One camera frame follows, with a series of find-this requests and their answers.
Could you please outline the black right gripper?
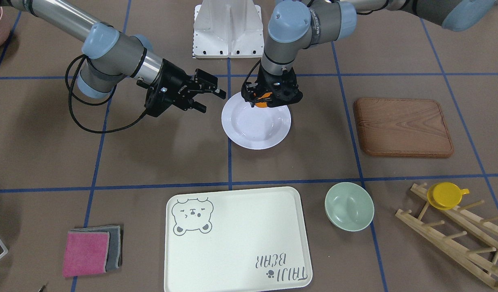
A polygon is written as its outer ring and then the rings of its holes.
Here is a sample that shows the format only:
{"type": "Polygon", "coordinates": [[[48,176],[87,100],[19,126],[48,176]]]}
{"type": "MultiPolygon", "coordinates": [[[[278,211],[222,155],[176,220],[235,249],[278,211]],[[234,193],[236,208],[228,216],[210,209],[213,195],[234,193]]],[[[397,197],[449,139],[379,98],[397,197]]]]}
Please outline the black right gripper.
{"type": "Polygon", "coordinates": [[[158,118],[171,106],[178,107],[183,111],[197,110],[206,113],[207,107],[194,100],[195,94],[187,92],[188,85],[192,85],[191,91],[198,94],[214,94],[221,99],[226,99],[227,93],[218,85],[218,78],[202,69],[196,69],[191,77],[181,68],[170,61],[163,59],[158,77],[152,85],[148,85],[140,79],[137,85],[147,89],[144,107],[140,118],[152,116],[158,118]]]}

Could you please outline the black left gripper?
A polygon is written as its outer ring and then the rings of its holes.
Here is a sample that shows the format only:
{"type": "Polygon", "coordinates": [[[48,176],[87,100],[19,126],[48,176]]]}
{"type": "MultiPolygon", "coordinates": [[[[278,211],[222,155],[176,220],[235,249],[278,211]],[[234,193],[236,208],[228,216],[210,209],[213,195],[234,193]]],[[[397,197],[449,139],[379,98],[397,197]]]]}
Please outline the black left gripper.
{"type": "Polygon", "coordinates": [[[244,81],[241,96],[254,107],[256,100],[266,92],[273,94],[270,108],[293,105],[303,98],[294,69],[284,70],[281,75],[273,75],[259,65],[256,81],[254,83],[244,81]]]}

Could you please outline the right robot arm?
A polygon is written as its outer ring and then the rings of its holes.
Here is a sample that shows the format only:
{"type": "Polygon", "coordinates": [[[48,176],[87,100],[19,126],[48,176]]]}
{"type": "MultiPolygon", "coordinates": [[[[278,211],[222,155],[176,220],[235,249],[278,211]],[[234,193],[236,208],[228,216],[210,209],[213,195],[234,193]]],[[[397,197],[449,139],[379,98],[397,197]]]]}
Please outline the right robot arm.
{"type": "Polygon", "coordinates": [[[169,107],[206,112],[194,100],[198,94],[214,94],[221,99],[218,79],[197,69],[193,76],[157,56],[149,41],[140,35],[128,36],[106,22],[64,0],[0,0],[0,7],[26,11],[83,42],[86,65],[76,78],[80,91],[95,99],[110,95],[125,77],[147,89],[146,115],[158,117],[169,107]]]}

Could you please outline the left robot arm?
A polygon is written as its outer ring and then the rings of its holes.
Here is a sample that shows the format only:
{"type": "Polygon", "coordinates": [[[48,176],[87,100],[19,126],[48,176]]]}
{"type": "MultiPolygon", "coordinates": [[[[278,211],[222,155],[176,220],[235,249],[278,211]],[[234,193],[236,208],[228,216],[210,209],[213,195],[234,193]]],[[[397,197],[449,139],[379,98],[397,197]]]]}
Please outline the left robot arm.
{"type": "Polygon", "coordinates": [[[298,52],[349,37],[359,15],[383,9],[403,11],[454,32],[477,24],[493,0],[281,0],[268,22],[257,78],[245,80],[241,97],[252,107],[281,107],[300,102],[293,69],[298,52]]]}

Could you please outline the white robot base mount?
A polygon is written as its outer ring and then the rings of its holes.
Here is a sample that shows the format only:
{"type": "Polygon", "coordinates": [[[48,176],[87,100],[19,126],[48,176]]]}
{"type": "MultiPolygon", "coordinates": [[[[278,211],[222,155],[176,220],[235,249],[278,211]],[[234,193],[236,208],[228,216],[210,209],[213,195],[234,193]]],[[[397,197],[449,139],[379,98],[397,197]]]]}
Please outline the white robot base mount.
{"type": "Polygon", "coordinates": [[[263,51],[261,8],[254,1],[204,0],[195,6],[193,57],[260,58],[263,51]]]}

